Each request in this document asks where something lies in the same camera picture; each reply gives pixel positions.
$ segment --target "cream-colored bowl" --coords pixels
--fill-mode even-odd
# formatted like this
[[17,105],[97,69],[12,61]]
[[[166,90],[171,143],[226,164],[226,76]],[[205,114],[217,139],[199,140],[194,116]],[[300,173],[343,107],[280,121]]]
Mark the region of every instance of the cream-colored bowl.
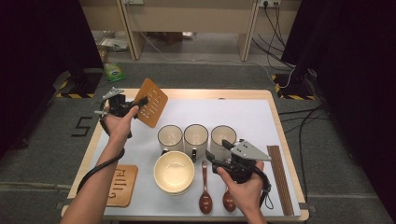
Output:
[[169,194],[180,194],[190,186],[194,179],[194,164],[183,152],[166,152],[155,162],[154,179],[163,191]]

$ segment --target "gray floor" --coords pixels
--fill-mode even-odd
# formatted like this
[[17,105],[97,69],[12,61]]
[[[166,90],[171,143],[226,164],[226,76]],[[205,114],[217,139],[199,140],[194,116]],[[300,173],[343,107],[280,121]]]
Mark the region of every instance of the gray floor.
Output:
[[[255,40],[264,43],[255,36]],[[58,223],[84,150],[97,122],[92,113],[101,95],[112,86],[138,88],[151,77],[162,88],[265,89],[274,94],[279,113],[311,109],[320,100],[279,99],[268,78],[278,71],[252,44],[248,61],[241,63],[235,35],[196,34],[192,40],[168,45],[151,38],[139,61],[128,53],[110,53],[120,63],[124,80],[108,83],[103,77],[92,99],[54,98],[29,137],[29,147],[10,150],[0,160],[0,223]],[[271,65],[286,69],[270,59]],[[54,84],[59,88],[64,75]],[[302,130],[307,113],[280,115],[302,187],[313,209],[307,223],[392,223],[362,169],[348,156],[347,147],[326,109],[315,112]],[[76,129],[81,117],[81,126]],[[73,137],[73,134],[85,136]]]

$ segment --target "power socket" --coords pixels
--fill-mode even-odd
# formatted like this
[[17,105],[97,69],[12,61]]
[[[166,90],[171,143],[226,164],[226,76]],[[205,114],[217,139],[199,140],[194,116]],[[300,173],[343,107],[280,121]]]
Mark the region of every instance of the power socket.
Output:
[[264,7],[264,2],[268,2],[267,8],[268,7],[279,7],[280,5],[280,0],[261,0],[259,6]]

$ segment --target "person's right hand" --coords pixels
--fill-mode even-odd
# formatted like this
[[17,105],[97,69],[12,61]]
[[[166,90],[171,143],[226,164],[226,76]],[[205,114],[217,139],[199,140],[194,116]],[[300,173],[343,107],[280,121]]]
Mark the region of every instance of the person's right hand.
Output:
[[[256,167],[262,171],[264,163],[262,161],[256,161]],[[262,179],[258,175],[253,173],[247,182],[236,184],[223,168],[218,167],[217,171],[221,179],[227,185],[228,190],[233,195],[233,201],[236,207],[238,207],[244,215],[252,212],[256,213],[260,210]]]

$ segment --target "finger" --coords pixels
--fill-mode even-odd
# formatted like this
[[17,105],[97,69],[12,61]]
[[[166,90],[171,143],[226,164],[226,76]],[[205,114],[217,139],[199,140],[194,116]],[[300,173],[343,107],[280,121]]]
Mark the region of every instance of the finger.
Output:
[[134,107],[132,107],[129,110],[128,114],[126,114],[124,117],[126,117],[127,119],[132,119],[137,114],[138,111],[139,111],[139,106],[134,105]]
[[231,185],[234,184],[233,179],[230,177],[230,175],[222,167],[218,167],[217,171],[227,187],[230,188]]

